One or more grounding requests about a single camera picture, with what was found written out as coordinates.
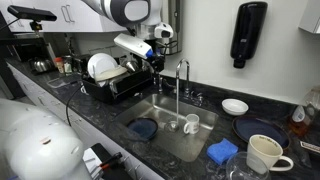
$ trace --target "blue plate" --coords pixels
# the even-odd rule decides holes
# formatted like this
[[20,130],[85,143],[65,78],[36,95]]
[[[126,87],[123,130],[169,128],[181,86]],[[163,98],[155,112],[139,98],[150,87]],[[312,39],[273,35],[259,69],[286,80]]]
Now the blue plate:
[[283,149],[290,145],[287,133],[279,126],[257,117],[241,116],[233,120],[233,130],[247,143],[252,135],[261,134],[277,141]]
[[158,130],[158,123],[151,118],[137,118],[129,122],[127,127],[140,135],[141,138],[150,140]]

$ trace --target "glass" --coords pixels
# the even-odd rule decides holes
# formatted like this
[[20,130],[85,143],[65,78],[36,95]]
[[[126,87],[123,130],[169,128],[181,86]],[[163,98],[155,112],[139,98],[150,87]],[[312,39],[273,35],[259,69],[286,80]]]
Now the glass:
[[237,153],[228,160],[226,173],[229,180],[265,180],[269,177],[269,170],[264,162],[246,152]]

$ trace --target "cabinet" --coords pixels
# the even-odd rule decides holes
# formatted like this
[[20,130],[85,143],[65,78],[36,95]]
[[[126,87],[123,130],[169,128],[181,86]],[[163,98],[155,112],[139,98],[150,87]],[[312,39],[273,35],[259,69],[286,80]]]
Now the cabinet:
[[[112,32],[123,31],[124,27],[100,16],[81,0],[1,0],[1,12],[7,22],[16,18],[7,12],[9,5],[51,11],[57,20],[41,21],[42,32]],[[9,26],[13,32],[31,32],[31,20],[19,20]]]
[[[19,82],[22,90],[35,105],[50,110],[53,114],[67,123],[65,114],[66,106],[61,101],[53,97],[50,93],[45,91],[11,65],[9,65],[9,68],[11,69],[13,76]],[[109,137],[100,132],[71,109],[69,109],[69,118],[73,130],[78,134],[85,148],[89,148],[96,143],[100,143],[110,154],[121,152],[123,155],[122,160],[125,160],[124,164],[126,170],[135,180],[163,180],[161,176],[132,156],[128,151],[120,147],[117,143],[112,141]]]
[[320,34],[320,1],[309,0],[299,27],[308,32]]

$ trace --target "cream mug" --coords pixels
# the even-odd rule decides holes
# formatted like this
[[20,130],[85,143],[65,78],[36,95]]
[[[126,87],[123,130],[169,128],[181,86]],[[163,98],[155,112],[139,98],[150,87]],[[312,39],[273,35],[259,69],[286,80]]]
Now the cream mug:
[[[257,134],[250,137],[248,154],[253,154],[260,158],[270,171],[288,171],[292,169],[294,164],[290,158],[282,156],[283,150],[277,141],[264,135]],[[287,167],[273,167],[278,160],[287,161],[290,165]]]
[[184,125],[183,131],[186,134],[196,134],[199,131],[199,116],[196,114],[189,114],[187,117],[187,123]]

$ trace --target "kettle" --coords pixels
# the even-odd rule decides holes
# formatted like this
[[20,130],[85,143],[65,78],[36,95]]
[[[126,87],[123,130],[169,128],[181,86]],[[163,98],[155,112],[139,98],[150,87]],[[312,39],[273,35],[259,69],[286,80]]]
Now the kettle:
[[29,59],[28,62],[31,70],[38,73],[50,71],[55,68],[53,62],[49,59],[35,57],[33,59]]

